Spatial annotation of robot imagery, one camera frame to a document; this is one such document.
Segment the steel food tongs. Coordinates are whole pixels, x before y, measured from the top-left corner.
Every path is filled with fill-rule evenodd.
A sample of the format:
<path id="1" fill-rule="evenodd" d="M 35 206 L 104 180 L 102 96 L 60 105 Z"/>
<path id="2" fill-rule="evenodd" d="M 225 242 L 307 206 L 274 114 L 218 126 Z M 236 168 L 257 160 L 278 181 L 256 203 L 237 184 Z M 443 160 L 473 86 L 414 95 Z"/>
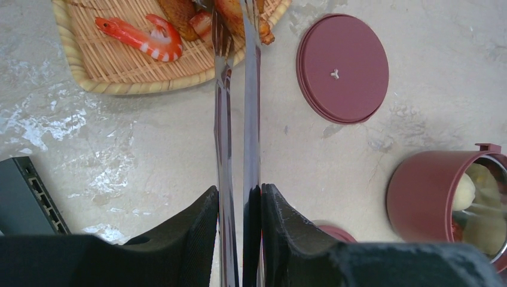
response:
<path id="1" fill-rule="evenodd" d="M 212 2 L 215 148 L 219 189 L 221 286 L 262 286 L 260 99 L 261 40 L 256 1 L 240 1 L 245 38 L 233 35 Z M 231 114 L 235 61 L 243 58 L 242 123 Z"/>

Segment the white steamed bun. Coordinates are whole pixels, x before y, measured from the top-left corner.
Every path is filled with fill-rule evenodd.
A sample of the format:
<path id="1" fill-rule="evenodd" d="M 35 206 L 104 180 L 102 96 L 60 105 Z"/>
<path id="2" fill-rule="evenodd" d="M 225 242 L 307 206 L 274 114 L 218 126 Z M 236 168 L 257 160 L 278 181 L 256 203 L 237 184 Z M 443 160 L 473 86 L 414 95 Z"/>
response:
<path id="1" fill-rule="evenodd" d="M 461 211 L 469 208 L 475 199 L 475 190 L 474 182 L 469 175 L 464 173 L 454 193 L 452 211 Z"/>

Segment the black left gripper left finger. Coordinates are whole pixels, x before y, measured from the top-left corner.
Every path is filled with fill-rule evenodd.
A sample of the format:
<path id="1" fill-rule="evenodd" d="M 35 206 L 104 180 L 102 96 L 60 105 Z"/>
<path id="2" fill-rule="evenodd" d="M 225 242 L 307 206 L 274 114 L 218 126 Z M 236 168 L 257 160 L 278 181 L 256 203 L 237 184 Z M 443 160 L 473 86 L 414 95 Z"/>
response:
<path id="1" fill-rule="evenodd" d="M 2 286 L 208 286 L 218 217 L 212 186 L 123 245 L 94 235 L 5 236 Z"/>

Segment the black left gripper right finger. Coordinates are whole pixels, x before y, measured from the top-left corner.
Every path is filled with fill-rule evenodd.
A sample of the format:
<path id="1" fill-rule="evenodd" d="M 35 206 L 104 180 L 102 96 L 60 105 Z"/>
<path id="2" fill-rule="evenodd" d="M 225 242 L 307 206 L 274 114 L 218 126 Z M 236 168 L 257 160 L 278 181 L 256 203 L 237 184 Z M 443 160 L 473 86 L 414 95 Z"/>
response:
<path id="1" fill-rule="evenodd" d="M 485 256 L 466 244 L 346 243 L 262 186 L 267 286 L 502 286 Z"/>

